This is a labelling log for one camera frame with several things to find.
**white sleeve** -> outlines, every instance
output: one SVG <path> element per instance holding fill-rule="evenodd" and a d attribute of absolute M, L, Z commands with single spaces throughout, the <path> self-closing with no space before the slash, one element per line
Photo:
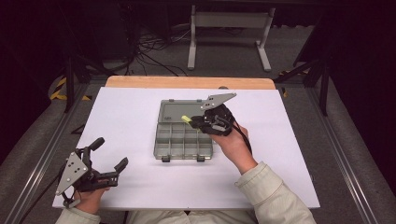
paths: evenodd
<path fill-rule="evenodd" d="M 259 223 L 316 223 L 305 204 L 264 162 L 244 173 L 235 185 L 254 206 Z"/>
<path fill-rule="evenodd" d="M 69 208 L 62 211 L 56 224 L 98 224 L 99 222 L 99 216 L 83 212 L 77 208 Z"/>

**hand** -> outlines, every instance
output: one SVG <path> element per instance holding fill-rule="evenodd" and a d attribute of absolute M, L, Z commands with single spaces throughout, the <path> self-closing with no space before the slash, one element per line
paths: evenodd
<path fill-rule="evenodd" d="M 99 210 L 100 201 L 105 191 L 110 190 L 110 187 L 105 189 L 97 189 L 91 192 L 78 192 L 74 194 L 75 200 L 80 199 L 81 202 L 76 205 L 76 208 L 90 214 L 96 214 Z"/>
<path fill-rule="evenodd" d="M 241 125 L 239 127 L 248 138 L 248 130 Z M 227 136 L 210 134 L 210 137 L 219 144 L 224 155 L 235 164 L 241 175 L 257 166 L 257 162 L 249 152 L 242 135 L 234 128 Z"/>

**wrist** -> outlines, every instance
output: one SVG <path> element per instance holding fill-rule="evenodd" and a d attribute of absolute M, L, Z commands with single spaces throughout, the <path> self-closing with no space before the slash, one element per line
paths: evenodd
<path fill-rule="evenodd" d="M 234 161 L 233 164 L 239 170 L 239 173 L 243 175 L 247 171 L 253 169 L 258 165 L 258 163 L 251 156 L 247 156 L 246 158 L 238 159 Z"/>
<path fill-rule="evenodd" d="M 97 202 L 97 203 L 81 202 L 76 205 L 76 208 L 80 211 L 95 215 L 97 213 L 97 211 L 99 210 L 99 204 L 100 204 L 100 202 Z"/>

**white stand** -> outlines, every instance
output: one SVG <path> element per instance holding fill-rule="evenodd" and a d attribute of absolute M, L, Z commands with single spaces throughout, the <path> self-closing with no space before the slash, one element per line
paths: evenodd
<path fill-rule="evenodd" d="M 188 69 L 195 67 L 195 54 L 197 41 L 195 27 L 244 27 L 263 29 L 262 39 L 257 40 L 257 50 L 262 59 L 265 72 L 271 71 L 271 65 L 265 53 L 264 45 L 270 31 L 275 9 L 271 8 L 268 13 L 234 13 L 234 12 L 196 12 L 195 6 L 191 10 L 191 42 Z"/>

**forearm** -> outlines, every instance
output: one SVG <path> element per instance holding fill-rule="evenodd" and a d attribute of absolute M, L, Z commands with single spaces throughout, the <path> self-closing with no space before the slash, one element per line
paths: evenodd
<path fill-rule="evenodd" d="M 315 223 L 309 209 L 263 162 L 235 185 L 254 205 L 259 223 Z"/>

